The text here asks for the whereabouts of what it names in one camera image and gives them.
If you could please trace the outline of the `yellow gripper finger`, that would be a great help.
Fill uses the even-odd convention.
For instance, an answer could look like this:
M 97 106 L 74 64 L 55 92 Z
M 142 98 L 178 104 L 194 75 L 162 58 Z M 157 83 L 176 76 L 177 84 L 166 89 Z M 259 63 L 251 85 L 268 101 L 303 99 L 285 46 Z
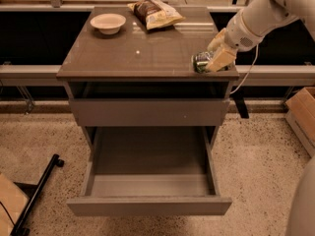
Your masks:
M 222 51 L 224 44 L 224 35 L 225 29 L 222 29 L 209 43 L 207 50 L 208 51 Z
M 237 50 L 222 44 L 216 51 L 213 58 L 208 62 L 206 69 L 217 72 L 223 67 L 233 63 L 236 59 Z

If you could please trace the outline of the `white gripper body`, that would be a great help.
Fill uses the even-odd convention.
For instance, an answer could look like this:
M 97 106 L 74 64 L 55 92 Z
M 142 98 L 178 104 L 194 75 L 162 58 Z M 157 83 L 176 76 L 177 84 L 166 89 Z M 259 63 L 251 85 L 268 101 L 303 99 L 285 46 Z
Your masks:
M 241 12 L 235 14 L 225 28 L 224 42 L 239 52 L 253 49 L 262 40 L 245 25 Z

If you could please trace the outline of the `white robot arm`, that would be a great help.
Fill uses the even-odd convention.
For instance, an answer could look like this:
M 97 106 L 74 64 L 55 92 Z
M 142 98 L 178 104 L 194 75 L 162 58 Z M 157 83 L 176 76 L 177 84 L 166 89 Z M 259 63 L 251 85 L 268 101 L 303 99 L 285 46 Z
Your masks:
M 315 38 L 315 0 L 253 0 L 240 9 L 209 43 L 214 56 L 206 69 L 216 72 L 231 64 L 237 52 L 260 44 L 271 31 L 301 20 Z

